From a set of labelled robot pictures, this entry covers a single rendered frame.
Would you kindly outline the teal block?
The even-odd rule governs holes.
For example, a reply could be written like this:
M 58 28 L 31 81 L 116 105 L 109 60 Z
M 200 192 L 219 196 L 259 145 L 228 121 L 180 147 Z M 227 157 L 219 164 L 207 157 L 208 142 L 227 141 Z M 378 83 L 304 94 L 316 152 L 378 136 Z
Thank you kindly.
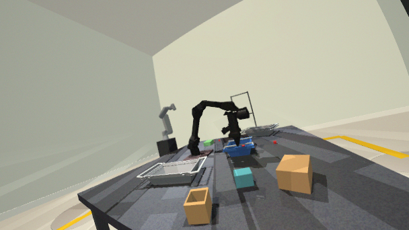
M 250 168 L 234 169 L 234 178 L 236 188 L 243 188 L 248 186 L 254 186 L 253 176 Z

